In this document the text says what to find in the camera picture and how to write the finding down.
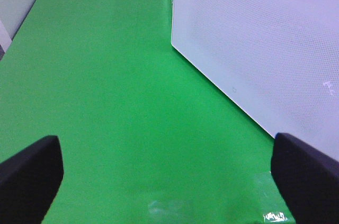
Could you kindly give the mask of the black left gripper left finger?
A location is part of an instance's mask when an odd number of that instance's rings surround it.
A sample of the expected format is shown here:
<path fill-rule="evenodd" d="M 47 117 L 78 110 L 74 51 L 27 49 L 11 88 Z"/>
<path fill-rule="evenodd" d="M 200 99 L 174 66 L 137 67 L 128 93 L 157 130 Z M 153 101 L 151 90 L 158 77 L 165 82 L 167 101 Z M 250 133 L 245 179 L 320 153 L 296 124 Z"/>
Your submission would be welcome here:
<path fill-rule="evenodd" d="M 64 176 L 57 136 L 45 136 L 1 163 L 1 223 L 42 223 Z"/>

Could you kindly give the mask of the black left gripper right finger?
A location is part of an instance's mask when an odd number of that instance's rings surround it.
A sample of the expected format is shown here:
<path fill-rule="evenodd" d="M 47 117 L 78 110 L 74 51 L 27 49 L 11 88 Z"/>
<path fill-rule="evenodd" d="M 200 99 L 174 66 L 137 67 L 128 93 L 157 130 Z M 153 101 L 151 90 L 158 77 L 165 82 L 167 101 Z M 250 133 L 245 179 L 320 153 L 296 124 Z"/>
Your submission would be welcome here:
<path fill-rule="evenodd" d="M 296 223 L 338 223 L 338 161 L 279 132 L 271 175 Z"/>

